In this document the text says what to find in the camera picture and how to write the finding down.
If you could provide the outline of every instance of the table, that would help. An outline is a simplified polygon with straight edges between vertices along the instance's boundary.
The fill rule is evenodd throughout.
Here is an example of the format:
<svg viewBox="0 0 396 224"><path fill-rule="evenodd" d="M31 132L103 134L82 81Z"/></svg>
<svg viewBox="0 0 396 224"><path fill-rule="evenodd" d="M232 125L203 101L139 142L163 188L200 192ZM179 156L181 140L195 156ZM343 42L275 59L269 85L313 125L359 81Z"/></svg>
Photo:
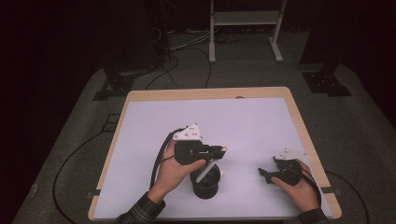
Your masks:
<svg viewBox="0 0 396 224"><path fill-rule="evenodd" d="M104 166L102 175L99 179L97 189L98 190L103 189L104 182L106 179L106 174L107 174L111 159L115 154L114 153L115 147L118 143L118 138L119 138L119 135L120 135L120 132L122 129L121 124L126 119L125 114L127 113L128 105L130 105L130 103L133 103L133 104L144 103L144 102L159 102L160 103L160 102L168 102L168 101L189 101L189 100L198 100L198 101L211 100L212 101L212 100L221 100L221 99L234 99L235 97L236 98L244 98L244 99L283 98L284 101L286 102L287 109L289 110L292 123L297 130L299 138L301 139L301 143L304 148L304 151L307 155L309 155L308 160L310 163L310 167L311 167L311 170L313 171L313 174L318 182L318 185L321 188L327 188L327 187L331 186L327 179L327 176L324 173L324 170L320 163L318 154L315 151L313 143L309 137L308 131L304 126L304 122L301 118L298 107L293 100L290 90L285 87L262 87L262 88L228 88L228 89L204 89L204 90L197 89L197 90L132 91L132 92L130 92L127 96L125 106L122 109L119 125L115 132L112 144L110 146L110 150L108 152L105 166ZM224 164L224 163L219 165L220 169L221 169L221 167L226 167L226 166L227 166L227 164ZM331 218L339 218L341 216L342 212L341 212L341 208L335 198L335 195L333 193L325 193L324 196L325 196L325 199L328 202L328 205L332 212ZM96 195L93 197L92 206L89 211L89 217L92 220L99 220L98 218L94 217L94 212L95 212L95 209L97 208L99 199L100 199L100 196ZM168 220L169 217L167 217L167 216L169 215L169 212L163 211L163 213L164 213L164 217L163 217L164 220ZM283 219L283 218L290 218L290 217L254 217L254 218ZM210 217L210 219L227 219L227 217L221 217L221 218Z"/></svg>

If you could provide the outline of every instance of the cable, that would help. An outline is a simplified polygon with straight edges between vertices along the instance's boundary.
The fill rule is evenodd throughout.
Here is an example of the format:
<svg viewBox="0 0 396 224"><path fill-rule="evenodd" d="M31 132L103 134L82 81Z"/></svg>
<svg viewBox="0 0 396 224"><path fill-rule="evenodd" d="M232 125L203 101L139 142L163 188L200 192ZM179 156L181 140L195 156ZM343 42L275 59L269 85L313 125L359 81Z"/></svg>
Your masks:
<svg viewBox="0 0 396 224"><path fill-rule="evenodd" d="M364 214L366 215L366 221L367 221L366 223L367 223L367 224L370 224L370 214L369 214L369 210L367 209L367 205L366 205L366 203L364 202L364 200L363 200L363 198L361 197L361 194L358 192L358 190L355 189L355 187L353 187L352 184L349 183L349 181L347 181L347 180L346 180L345 178L343 178L342 176L340 176L340 175L338 175L338 174L336 174L336 173L333 173L333 172L331 172L331 171L327 171L327 170L325 170L324 172L327 173L327 174L334 175L334 176L340 178L340 179L343 180L346 184L348 184L348 185L352 188L353 191L355 191L356 195L358 196L359 200L361 201L361 205L362 205L363 208L364 208Z"/></svg>
<svg viewBox="0 0 396 224"><path fill-rule="evenodd" d="M154 185L155 177L156 177L156 175L157 175L158 167L160 166L160 163L162 162L163 153L165 152L166 147L168 146L169 141L171 140L171 138L173 137L173 135L174 135L175 133L181 132L181 131L183 131L183 130L184 130L184 129L177 129L177 130L172 131L171 133L168 134L168 136L167 136L167 137L165 138L165 140L163 141L163 145L161 146L160 151L158 151L157 159L155 159L154 166L152 167L151 181L150 181L150 184L149 184L149 188L150 188L150 189L151 189L152 186Z"/></svg>
<svg viewBox="0 0 396 224"><path fill-rule="evenodd" d="M157 80L159 77L162 77L162 76L164 76L164 75L166 75L166 74L169 74L170 71L174 70L174 69L177 67L177 65L178 65L178 58L175 57L174 55L171 55L171 57L173 57L174 59L176 59L176 64L175 64L170 70L165 70L164 73L161 73L161 74L159 74L158 76L156 76L154 79L152 79L152 80L150 81L150 83L146 86L145 90L148 90L148 89L149 89L149 86L150 86L155 80Z"/></svg>
<svg viewBox="0 0 396 224"><path fill-rule="evenodd" d="M174 56L174 55L171 55L171 57L175 58L175 59L177 60L177 64L178 64L178 58L177 58L176 56ZM166 69L163 67L163 64L162 64L162 69L163 69L163 71L165 71L165 72L169 75L169 77L172 79L172 81L171 81L170 83L166 84L165 87L167 87L168 85L170 85L170 84L172 84L172 83L175 83L176 89L178 89L178 85L176 84L176 82L175 82L175 80L173 79L172 75L169 73L170 70L166 70Z"/></svg>
<svg viewBox="0 0 396 224"><path fill-rule="evenodd" d="M70 223L73 224L77 224L77 222L75 222L73 219L71 219L61 208L61 206L58 204L58 200L56 199L56 194L55 194L55 190L56 190L56 183L58 181L58 177L59 174L61 173L62 169L64 168L64 166L67 164L67 162L70 160L70 158L73 157L73 155L76 154L76 152L78 152L80 149L82 149L85 145L87 145L89 142L91 142L91 140L93 140L94 138L98 137L99 135L101 135L102 133L105 133L103 130L99 133L97 133L96 135L94 135L93 137L89 138L87 141L85 141L84 143L82 143L79 147L77 147L64 161L64 163L62 164L61 168L59 169L58 173L56 174L54 180L53 180L53 184L52 184L52 200L55 203L55 207L56 209L59 211L59 213L61 213L61 215Z"/></svg>
<svg viewBox="0 0 396 224"><path fill-rule="evenodd" d="M207 74L207 78L206 78L206 82L205 82L205 89L206 89L207 88L207 83L209 82L210 75L211 75L211 72L212 72L212 64L209 61L209 56L207 56L206 52L204 52L201 49L197 49L197 48L185 48L185 49L195 49L195 50L201 51L206 56L207 62L209 64L209 73ZM175 50L175 52L182 51L182 50L185 50L185 49L178 49L178 50Z"/></svg>

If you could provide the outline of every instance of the plaid sleeve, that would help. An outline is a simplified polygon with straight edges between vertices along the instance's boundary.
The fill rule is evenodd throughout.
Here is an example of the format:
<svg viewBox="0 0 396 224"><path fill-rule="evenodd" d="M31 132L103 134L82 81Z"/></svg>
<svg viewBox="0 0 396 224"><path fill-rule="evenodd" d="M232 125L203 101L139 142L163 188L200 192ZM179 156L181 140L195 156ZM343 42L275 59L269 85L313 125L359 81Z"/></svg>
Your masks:
<svg viewBox="0 0 396 224"><path fill-rule="evenodd" d="M329 220L323 213L321 208L313 209L307 212L304 212L298 216L300 221L303 224L328 224Z"/></svg>
<svg viewBox="0 0 396 224"><path fill-rule="evenodd" d="M165 208L165 202L157 204L145 193L139 201L126 213L116 219L118 224L151 224Z"/></svg>

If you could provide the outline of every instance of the floor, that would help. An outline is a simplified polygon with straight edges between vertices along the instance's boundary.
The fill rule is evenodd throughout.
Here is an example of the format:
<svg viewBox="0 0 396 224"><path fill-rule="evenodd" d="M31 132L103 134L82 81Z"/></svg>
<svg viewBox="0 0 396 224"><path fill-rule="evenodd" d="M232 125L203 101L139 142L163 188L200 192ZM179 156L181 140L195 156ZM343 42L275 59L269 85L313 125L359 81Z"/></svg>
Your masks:
<svg viewBox="0 0 396 224"><path fill-rule="evenodd" d="M171 70L171 76L159 68L138 77L132 90L288 87L324 169L347 181L328 173L343 211L341 218L332 223L366 223L364 207L353 188L362 197L371 223L393 223L395 129L365 91L359 77L341 64L335 75L351 96L329 97L309 90L302 72L316 71L320 66L299 65L308 33L279 35L283 63L276 62L269 35L226 36L225 42L216 45L217 60L212 64L205 55L208 50L205 41L192 46L194 49L175 52L172 55L177 59L173 57L163 63L164 69ZM172 34L171 44L180 46L196 37ZM13 223L94 223L88 219L88 211L113 137L113 132L102 130L110 114L121 112L125 100L109 97L93 101L105 80L102 69L92 74ZM57 205L70 220L55 206L53 191Z"/></svg>

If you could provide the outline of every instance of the person's left hand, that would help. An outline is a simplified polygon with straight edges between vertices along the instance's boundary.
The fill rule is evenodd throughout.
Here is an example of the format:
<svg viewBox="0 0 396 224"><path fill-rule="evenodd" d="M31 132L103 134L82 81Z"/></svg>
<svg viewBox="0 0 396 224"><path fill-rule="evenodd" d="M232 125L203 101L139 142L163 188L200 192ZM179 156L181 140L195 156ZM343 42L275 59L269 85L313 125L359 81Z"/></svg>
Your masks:
<svg viewBox="0 0 396 224"><path fill-rule="evenodd" d="M161 203L172 189L175 189L186 175L205 165L205 160L199 160L189 165L181 165L175 160L175 143L171 139L163 153L157 180L148 192L148 197L155 203Z"/></svg>

